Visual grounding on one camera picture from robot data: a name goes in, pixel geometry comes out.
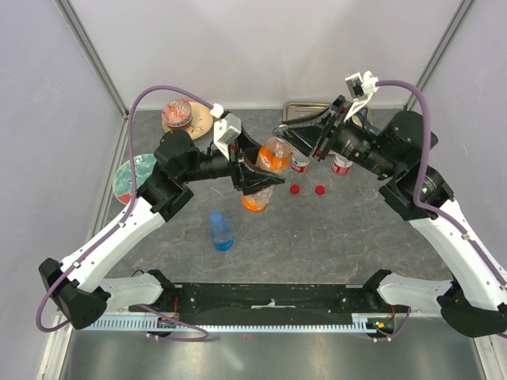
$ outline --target gray floor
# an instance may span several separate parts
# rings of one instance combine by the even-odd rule
[[[259,142],[280,124],[281,110],[235,111]],[[376,110],[383,127],[393,110]],[[136,154],[151,153],[162,136],[160,112],[138,112]],[[208,146],[211,134],[197,141]],[[301,193],[288,188],[297,183]],[[317,184],[326,194],[317,196]],[[141,241],[111,271],[111,277],[136,269],[160,269],[174,281],[252,283],[363,283],[380,268],[422,279],[450,278],[429,243],[384,202],[372,174],[353,166],[346,177],[331,171],[331,160],[313,161],[306,173],[287,171],[266,212],[244,210],[231,180],[190,184],[195,196],[162,228]],[[114,199],[109,219],[122,205]],[[222,211],[234,229],[234,249],[216,252],[208,236],[208,216]]]
[[[61,380],[484,380],[473,340],[410,319],[390,343],[340,333],[216,333],[204,343],[75,331]]]

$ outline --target marble tabletop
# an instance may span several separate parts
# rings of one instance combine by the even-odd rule
[[[395,110],[373,110],[383,127]],[[281,110],[237,110],[243,127],[264,142],[280,124]],[[160,111],[135,115],[135,154],[152,153],[163,134]],[[212,134],[196,141],[204,149]],[[331,160],[312,161],[308,171],[286,172],[261,214],[246,211],[230,178],[189,184],[194,197],[168,223],[145,237],[109,273],[130,276],[136,269],[160,269],[176,282],[363,283],[378,269],[402,276],[449,279],[431,245],[395,214],[378,193],[381,182],[358,165],[340,177]],[[298,195],[288,189],[301,188]],[[316,185],[326,187],[318,196]],[[112,199],[109,220],[123,205]],[[234,247],[215,251],[208,233],[212,211],[232,225]]]

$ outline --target wall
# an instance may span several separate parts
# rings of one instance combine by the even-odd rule
[[[0,51],[0,367],[25,380],[47,339],[37,268],[85,242],[120,114],[54,2],[0,2]]]
[[[349,94],[371,70],[416,82],[459,0],[72,0],[122,98],[172,84],[227,107]],[[142,108],[176,96],[150,95]],[[385,90],[374,106],[400,106]]]
[[[475,2],[425,94],[440,142],[432,164],[507,266],[507,2]],[[496,338],[503,358],[507,341]]]

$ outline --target blue bottle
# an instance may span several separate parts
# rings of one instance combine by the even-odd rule
[[[225,221],[221,212],[214,211],[209,215],[211,223],[209,234],[216,250],[226,252],[232,247],[232,229]]]

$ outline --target red bottle cap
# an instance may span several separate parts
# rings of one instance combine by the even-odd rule
[[[297,184],[294,184],[291,186],[290,190],[292,194],[297,194],[299,192],[299,186]]]
[[[315,188],[315,192],[321,196],[326,192],[326,188],[320,184]]]

